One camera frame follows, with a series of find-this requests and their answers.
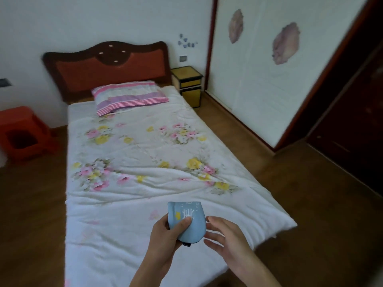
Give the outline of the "yellow bedside cabinet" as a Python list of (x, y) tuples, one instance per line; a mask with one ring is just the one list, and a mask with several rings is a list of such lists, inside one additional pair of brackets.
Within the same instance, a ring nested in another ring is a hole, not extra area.
[(192, 108), (201, 106), (203, 75), (188, 65), (170, 69), (172, 85)]

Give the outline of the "pink striped pillow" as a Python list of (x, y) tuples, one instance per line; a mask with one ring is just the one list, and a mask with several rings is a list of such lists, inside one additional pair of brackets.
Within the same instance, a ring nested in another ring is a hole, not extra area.
[(91, 90), (98, 116), (118, 110), (169, 102), (154, 81), (126, 82), (96, 87)]

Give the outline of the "dark brown wooden door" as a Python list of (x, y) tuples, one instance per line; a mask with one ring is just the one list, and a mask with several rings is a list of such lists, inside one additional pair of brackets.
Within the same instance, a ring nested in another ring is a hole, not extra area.
[(383, 38), (306, 141), (383, 197)]

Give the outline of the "white sliding-door wardrobe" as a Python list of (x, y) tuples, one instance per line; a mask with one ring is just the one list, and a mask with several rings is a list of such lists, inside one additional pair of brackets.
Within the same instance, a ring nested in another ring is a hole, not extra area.
[(368, 0), (218, 0), (208, 93), (272, 148)]

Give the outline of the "person's left forearm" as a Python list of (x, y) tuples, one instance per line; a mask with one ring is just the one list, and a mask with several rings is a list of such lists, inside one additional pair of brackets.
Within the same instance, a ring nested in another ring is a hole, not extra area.
[(170, 270), (172, 259), (160, 263), (144, 259), (129, 287), (160, 287), (160, 284)]

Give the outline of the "person's right hand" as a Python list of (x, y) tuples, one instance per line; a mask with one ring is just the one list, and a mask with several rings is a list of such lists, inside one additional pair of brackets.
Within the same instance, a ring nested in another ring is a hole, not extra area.
[(221, 217), (206, 217), (204, 244), (218, 253), (228, 268), (244, 283), (264, 275), (261, 261), (237, 224)]

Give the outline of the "person's right forearm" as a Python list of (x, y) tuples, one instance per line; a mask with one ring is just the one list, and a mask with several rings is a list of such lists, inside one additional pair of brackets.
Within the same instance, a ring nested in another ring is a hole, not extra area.
[(282, 287), (257, 256), (244, 259), (235, 274), (246, 287)]

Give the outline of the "light blue printed packet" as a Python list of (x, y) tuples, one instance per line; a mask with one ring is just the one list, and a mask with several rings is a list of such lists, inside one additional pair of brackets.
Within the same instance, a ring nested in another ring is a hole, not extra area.
[(184, 246), (198, 243), (206, 233), (206, 219), (200, 201), (168, 202), (168, 225), (173, 229), (181, 220), (191, 217), (191, 224), (177, 239)]

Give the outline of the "person's left hand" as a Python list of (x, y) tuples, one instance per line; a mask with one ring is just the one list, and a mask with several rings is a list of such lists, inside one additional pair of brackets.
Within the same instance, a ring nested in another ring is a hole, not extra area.
[(148, 249), (144, 259), (164, 263), (174, 257), (175, 252), (182, 246), (174, 236), (174, 228), (168, 225), (168, 214), (158, 220), (151, 231)]

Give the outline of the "dark wooden padded headboard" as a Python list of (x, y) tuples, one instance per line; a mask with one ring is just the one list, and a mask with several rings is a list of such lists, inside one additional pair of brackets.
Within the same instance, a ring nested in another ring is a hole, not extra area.
[(148, 80), (161, 87), (172, 84), (168, 46), (162, 41), (108, 41), (79, 52), (46, 52), (41, 59), (67, 105), (92, 99), (91, 91), (99, 86)]

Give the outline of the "red plastic stool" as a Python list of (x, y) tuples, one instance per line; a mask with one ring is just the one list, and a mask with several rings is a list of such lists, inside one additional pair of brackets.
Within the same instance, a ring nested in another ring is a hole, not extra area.
[(0, 111), (0, 148), (11, 161), (55, 153), (59, 142), (50, 128), (27, 106)]

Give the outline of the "white floral quilt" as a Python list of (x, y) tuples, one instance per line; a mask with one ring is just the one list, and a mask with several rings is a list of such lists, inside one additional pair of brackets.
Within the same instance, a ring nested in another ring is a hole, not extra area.
[(297, 226), (174, 86), (160, 93), (102, 117), (68, 107), (65, 287), (128, 287), (168, 202), (236, 223), (252, 249)]

